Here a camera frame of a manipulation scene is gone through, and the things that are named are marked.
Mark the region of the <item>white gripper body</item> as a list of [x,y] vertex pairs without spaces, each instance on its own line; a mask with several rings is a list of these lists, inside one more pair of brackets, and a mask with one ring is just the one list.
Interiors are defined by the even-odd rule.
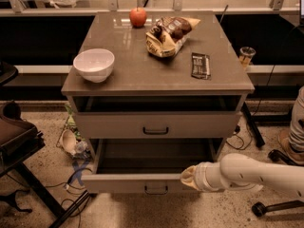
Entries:
[[218,162],[201,162],[194,173],[194,182],[200,191],[217,192],[225,190],[229,182],[221,175]]

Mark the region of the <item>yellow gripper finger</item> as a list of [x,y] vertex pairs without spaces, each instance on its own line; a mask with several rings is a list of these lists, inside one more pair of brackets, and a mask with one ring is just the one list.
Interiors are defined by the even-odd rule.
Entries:
[[198,187],[196,185],[196,182],[194,180],[195,172],[196,172],[196,166],[191,165],[188,168],[186,168],[181,174],[180,174],[180,181],[191,188],[194,188],[198,190]]

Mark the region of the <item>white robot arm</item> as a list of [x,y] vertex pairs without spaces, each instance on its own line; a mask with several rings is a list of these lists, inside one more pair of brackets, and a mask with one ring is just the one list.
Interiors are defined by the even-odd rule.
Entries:
[[180,181],[201,192],[253,191],[264,186],[304,200],[304,168],[266,163],[248,156],[231,153],[218,162],[200,162],[187,167]]

